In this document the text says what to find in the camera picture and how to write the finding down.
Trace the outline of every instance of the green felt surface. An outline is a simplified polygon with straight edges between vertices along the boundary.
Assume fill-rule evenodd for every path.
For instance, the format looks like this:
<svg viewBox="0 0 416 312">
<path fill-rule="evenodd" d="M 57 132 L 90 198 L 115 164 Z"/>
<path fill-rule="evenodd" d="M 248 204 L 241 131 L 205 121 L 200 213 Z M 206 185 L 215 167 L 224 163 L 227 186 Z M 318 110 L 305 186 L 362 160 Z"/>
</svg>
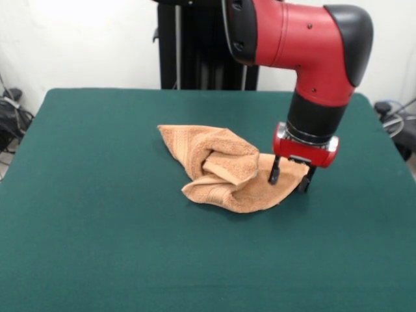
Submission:
<svg viewBox="0 0 416 312">
<path fill-rule="evenodd" d="M 158 124 L 271 152 L 290 93 L 53 90 L 0 185 L 0 311 L 416 311 L 416 185 L 354 95 L 308 194 L 189 202 Z"/>
</svg>

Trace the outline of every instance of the black metal frame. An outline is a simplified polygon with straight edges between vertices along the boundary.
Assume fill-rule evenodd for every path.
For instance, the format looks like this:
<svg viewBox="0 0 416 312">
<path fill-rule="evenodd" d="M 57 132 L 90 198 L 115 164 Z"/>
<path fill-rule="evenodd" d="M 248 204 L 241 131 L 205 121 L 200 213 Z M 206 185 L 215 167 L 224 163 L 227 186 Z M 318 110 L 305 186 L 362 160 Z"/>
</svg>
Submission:
<svg viewBox="0 0 416 312">
<path fill-rule="evenodd" d="M 162 89 L 257 90 L 259 67 L 229 52 L 220 1 L 157 2 Z"/>
</svg>

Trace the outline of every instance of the black cable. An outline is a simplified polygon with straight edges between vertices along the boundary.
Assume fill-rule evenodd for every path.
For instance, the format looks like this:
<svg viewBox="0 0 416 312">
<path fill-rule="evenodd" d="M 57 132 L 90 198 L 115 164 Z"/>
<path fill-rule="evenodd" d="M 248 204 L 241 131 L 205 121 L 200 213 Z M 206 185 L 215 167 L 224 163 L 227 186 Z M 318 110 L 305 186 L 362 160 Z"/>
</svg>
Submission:
<svg viewBox="0 0 416 312">
<path fill-rule="evenodd" d="M 20 120 L 24 123 L 24 125 L 25 125 L 25 130 L 27 130 L 27 128 L 29 127 L 29 125 L 26 123 L 26 120 L 25 120 L 25 118 L 21 115 L 22 114 L 22 111 L 20 110 L 20 109 L 16 109 L 17 110 L 17 112 L 18 112 L 18 114 L 19 114 L 19 116 L 20 116 Z"/>
<path fill-rule="evenodd" d="M 5 86 L 5 82 L 3 81 L 3 77 L 2 77 L 2 75 L 1 75 L 1 73 L 0 73 L 0 83 L 1 83 L 1 85 L 2 85 L 2 87 L 3 87 L 3 89 L 5 89 L 5 91 L 7 92 L 7 94 L 10 96 L 10 98 L 14 101 L 14 96 L 13 96 L 13 93 L 8 89 L 8 88 L 6 88 L 6 86 Z"/>
<path fill-rule="evenodd" d="M 9 127 L 7 127 L 4 124 L 0 124 L 0 128 L 3 128 L 5 131 L 9 132 L 11 135 L 13 135 L 20 143 L 21 136 L 17 135 L 13 130 L 11 130 Z"/>
<path fill-rule="evenodd" d="M 387 114 L 383 120 L 386 120 L 388 117 L 392 117 L 394 114 L 397 114 L 398 112 L 403 111 L 404 109 L 408 108 L 410 105 L 414 103 L 416 103 L 416 97 L 412 99 L 410 102 L 408 102 L 407 104 L 399 107 L 397 110 L 394 110 L 393 112 L 390 112 L 389 114 Z"/>
<path fill-rule="evenodd" d="M 28 114 L 30 117 L 31 117 L 31 119 L 32 120 L 34 120 L 34 116 L 33 116 L 33 114 L 31 113 L 31 112 L 29 112 L 29 111 L 27 111 L 27 110 L 25 110 L 25 109 L 23 109 L 23 108 L 20 108 L 25 114 Z"/>
<path fill-rule="evenodd" d="M 2 154 L 2 153 L 6 153 L 6 154 L 10 154 L 10 155 L 15 155 L 16 154 L 16 152 L 15 151 L 10 151 L 9 150 L 9 148 L 5 148 L 5 149 L 2 149 L 2 150 L 0 150 L 0 154 Z"/>
</svg>

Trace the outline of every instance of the towel fold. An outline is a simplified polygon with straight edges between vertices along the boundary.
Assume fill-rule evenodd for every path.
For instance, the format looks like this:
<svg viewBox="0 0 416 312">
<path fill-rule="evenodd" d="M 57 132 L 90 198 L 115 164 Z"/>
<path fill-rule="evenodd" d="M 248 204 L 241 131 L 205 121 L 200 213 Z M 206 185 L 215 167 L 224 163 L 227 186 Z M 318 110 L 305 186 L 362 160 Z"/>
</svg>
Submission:
<svg viewBox="0 0 416 312">
<path fill-rule="evenodd" d="M 183 194 L 235 213 L 269 209 L 284 200 L 309 168 L 280 160 L 276 185 L 268 183 L 274 155 L 260 153 L 226 128 L 202 125 L 160 125 L 162 139 L 172 157 L 184 167 L 192 182 Z"/>
</svg>

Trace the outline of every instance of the white wall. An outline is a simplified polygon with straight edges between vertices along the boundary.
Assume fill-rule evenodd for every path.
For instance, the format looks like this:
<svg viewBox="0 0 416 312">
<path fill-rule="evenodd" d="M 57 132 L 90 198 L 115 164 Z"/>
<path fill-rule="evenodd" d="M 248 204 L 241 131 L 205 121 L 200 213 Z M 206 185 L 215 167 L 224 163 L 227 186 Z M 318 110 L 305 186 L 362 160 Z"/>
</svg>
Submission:
<svg viewBox="0 0 416 312">
<path fill-rule="evenodd" d="M 408 0 L 293 0 L 345 3 L 369 11 L 375 27 L 367 74 L 357 89 L 374 102 L 416 95 L 416 3 Z M 1 0 L 0 71 L 36 112 L 50 88 L 159 88 L 150 0 Z M 293 72 L 262 68 L 260 90 L 292 90 Z"/>
</svg>

